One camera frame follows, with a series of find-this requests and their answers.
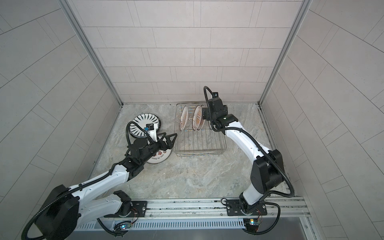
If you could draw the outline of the right corner aluminium profile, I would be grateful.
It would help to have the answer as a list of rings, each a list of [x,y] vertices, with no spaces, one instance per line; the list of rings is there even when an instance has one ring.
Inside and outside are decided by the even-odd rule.
[[[272,85],[279,73],[279,70],[282,66],[282,64],[284,63],[284,60],[289,52],[289,49],[292,45],[292,43],[294,42],[294,39],[300,29],[300,26],[310,8],[310,5],[311,5],[312,1],[311,0],[304,0],[299,8],[299,11],[298,11],[298,14],[293,22],[293,25],[289,31],[289,34],[285,40],[285,43],[283,45],[283,48],[281,50],[281,53],[277,59],[277,62],[273,68],[273,71],[271,73],[271,76],[267,82],[267,85],[266,85],[266,88],[265,90],[263,91],[263,94],[261,96],[261,99],[259,101],[259,105],[262,106],[264,104],[264,102],[266,101],[266,98],[268,96],[268,93],[269,91],[271,90],[272,88]]]

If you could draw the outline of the orange pattern plate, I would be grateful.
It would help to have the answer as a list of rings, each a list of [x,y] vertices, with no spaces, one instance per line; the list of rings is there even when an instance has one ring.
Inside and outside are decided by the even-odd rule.
[[[201,129],[201,123],[202,123],[202,106],[198,105],[195,108],[193,119],[192,119],[192,127],[194,131],[198,131]]]
[[[202,115],[203,115],[203,108],[205,108],[206,106],[205,105],[201,105],[201,108],[202,108]],[[199,125],[199,128],[198,130],[201,130],[205,124],[205,119],[201,118],[201,122],[200,122],[200,125]]]

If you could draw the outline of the black white striped plate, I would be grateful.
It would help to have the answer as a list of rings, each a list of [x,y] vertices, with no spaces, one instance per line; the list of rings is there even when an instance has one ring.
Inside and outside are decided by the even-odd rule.
[[[149,124],[154,124],[154,126],[157,128],[157,131],[161,127],[160,118],[151,113],[138,115],[133,119],[133,122],[139,125],[143,130],[145,130]],[[146,138],[145,133],[141,131],[136,125],[130,125],[129,134],[134,138]]]

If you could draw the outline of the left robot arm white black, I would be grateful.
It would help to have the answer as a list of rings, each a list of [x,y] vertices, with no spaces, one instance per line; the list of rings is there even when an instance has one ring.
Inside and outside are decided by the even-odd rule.
[[[172,149],[178,135],[161,133],[160,136],[155,141],[150,137],[136,139],[122,161],[93,179],[68,188],[64,185],[54,188],[23,229],[21,238],[28,240],[28,232],[35,225],[42,234],[40,240],[64,240],[86,222],[106,215],[128,214],[131,199],[125,192],[116,191],[100,200],[96,197],[135,178],[158,151]]]

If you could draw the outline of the right circuit board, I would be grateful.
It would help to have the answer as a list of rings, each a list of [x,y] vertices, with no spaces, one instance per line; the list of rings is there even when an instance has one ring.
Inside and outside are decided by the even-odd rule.
[[[244,219],[245,231],[255,234],[258,232],[260,223],[258,219]]]

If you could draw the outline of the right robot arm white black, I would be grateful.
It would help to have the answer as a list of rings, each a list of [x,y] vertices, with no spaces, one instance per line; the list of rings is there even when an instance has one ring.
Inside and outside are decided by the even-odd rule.
[[[270,194],[290,197],[290,194],[272,190],[287,179],[282,154],[261,145],[234,115],[228,113],[228,107],[219,97],[206,99],[206,103],[203,119],[210,121],[215,132],[221,132],[232,139],[252,163],[251,184],[239,196],[242,211],[245,214],[252,213],[259,202]]]

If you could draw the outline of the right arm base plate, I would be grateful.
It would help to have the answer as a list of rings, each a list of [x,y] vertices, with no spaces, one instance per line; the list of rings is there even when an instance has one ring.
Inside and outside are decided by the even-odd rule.
[[[240,199],[225,199],[227,215],[232,216],[266,216],[268,214],[265,204],[248,205],[246,201]]]

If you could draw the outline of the corner aluminium profile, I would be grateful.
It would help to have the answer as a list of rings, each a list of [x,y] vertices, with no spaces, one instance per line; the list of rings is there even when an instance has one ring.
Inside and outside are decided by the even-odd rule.
[[[311,0],[304,0],[299,8],[299,11],[298,11],[298,14],[293,22],[293,25],[289,31],[289,34],[285,40],[285,43],[283,45],[283,48],[281,50],[281,53],[277,59],[277,62],[273,68],[273,71],[271,73],[271,76],[267,82],[267,85],[266,85],[266,88],[265,90],[263,91],[263,94],[261,96],[261,99],[259,101],[259,105],[262,106],[264,104],[264,102],[266,101],[266,98],[268,96],[268,93],[269,91],[271,90],[272,88],[272,85],[279,73],[279,70],[282,66],[282,64],[284,63],[284,60],[289,52],[289,49],[292,45],[292,43],[294,42],[294,39],[300,29],[300,26],[310,8],[310,5],[311,5],[312,1]]]
[[[101,75],[104,82],[107,84],[109,89],[111,90],[112,94],[114,95],[115,99],[119,103],[120,107],[123,106],[123,102],[120,99],[115,87],[113,86],[111,79],[109,78],[107,72],[105,71],[104,67],[102,66],[102,63],[97,56],[94,48],[91,46],[90,41],[88,40],[85,32],[83,31],[79,21],[77,20],[73,10],[71,9],[71,6],[69,5],[68,1],[58,0],[58,4],[60,5],[61,9],[64,12],[64,15],[68,19],[69,23],[71,24],[73,30],[77,34],[81,44],[85,48],[86,52],[88,53],[91,61],[93,62],[94,66],[98,70],[99,74]]]

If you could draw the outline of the circuit board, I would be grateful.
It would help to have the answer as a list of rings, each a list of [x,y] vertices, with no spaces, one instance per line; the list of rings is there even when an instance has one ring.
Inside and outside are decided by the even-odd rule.
[[[260,223],[258,219],[244,219],[245,231],[255,234],[258,232]]]
[[[123,222],[120,222],[120,223],[117,223],[115,226],[114,226],[114,231],[118,234],[118,235],[125,235],[129,229],[132,227],[132,222],[131,221],[123,221]]]

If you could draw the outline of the left corner aluminium profile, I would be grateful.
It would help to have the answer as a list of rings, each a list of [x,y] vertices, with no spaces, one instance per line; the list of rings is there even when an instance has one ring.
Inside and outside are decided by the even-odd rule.
[[[115,87],[113,86],[111,79],[109,78],[107,72],[105,71],[104,67],[102,66],[102,63],[97,56],[94,48],[91,46],[90,41],[88,40],[85,32],[83,31],[79,21],[77,20],[73,10],[71,9],[71,6],[69,5],[68,1],[58,0],[58,4],[60,5],[61,9],[64,12],[64,15],[68,19],[69,23],[71,24],[73,30],[77,34],[81,44],[85,48],[86,52],[88,53],[91,61],[93,62],[94,66],[98,70],[99,74],[101,75],[104,82],[107,84],[109,89],[111,90],[112,94],[114,95],[115,99],[119,103],[120,107],[123,106],[123,102],[120,99]]]

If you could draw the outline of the left circuit board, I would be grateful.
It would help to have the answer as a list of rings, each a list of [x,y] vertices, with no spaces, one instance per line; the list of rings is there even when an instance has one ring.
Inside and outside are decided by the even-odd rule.
[[[117,223],[115,226],[114,226],[114,231],[118,234],[118,235],[125,235],[129,229],[132,227],[132,222],[131,221],[123,221],[123,222],[120,222],[120,223]]]

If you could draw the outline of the orange sunburst plate front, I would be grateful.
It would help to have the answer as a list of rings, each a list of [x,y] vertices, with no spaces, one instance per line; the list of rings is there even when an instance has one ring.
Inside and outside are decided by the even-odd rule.
[[[182,111],[182,115],[180,118],[180,130],[181,131],[183,131],[185,129],[187,122],[188,122],[188,118],[189,118],[189,109],[188,109],[188,106],[184,106],[183,111]]]

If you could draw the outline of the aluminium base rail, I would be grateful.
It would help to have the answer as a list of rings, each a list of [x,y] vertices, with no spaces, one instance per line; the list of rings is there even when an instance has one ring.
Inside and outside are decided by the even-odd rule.
[[[128,220],[160,220],[160,219],[212,219],[212,218],[273,218],[308,217],[310,211],[301,197],[291,199],[275,197],[267,198],[264,203],[266,216],[228,216],[224,200],[221,199],[151,199],[147,201],[147,209],[141,218],[118,218]],[[79,211],[71,217],[77,225],[115,214],[124,201],[111,195],[107,198],[80,204]]]

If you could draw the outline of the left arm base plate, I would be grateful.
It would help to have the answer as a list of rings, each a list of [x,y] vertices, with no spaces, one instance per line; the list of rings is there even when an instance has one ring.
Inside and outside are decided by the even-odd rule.
[[[105,215],[104,218],[141,218],[146,214],[147,201],[124,201],[115,214]]]

